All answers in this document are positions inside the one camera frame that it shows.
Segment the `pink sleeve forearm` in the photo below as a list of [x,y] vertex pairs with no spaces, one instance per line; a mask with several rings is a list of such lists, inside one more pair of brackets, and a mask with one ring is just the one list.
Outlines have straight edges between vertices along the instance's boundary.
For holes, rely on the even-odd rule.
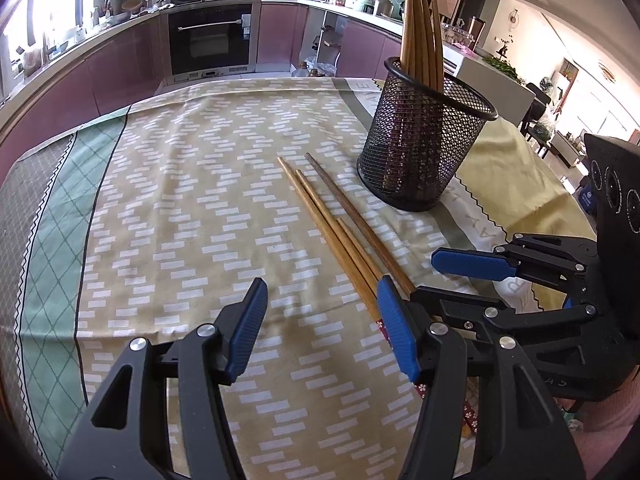
[[578,410],[572,431],[587,479],[639,478],[639,378]]

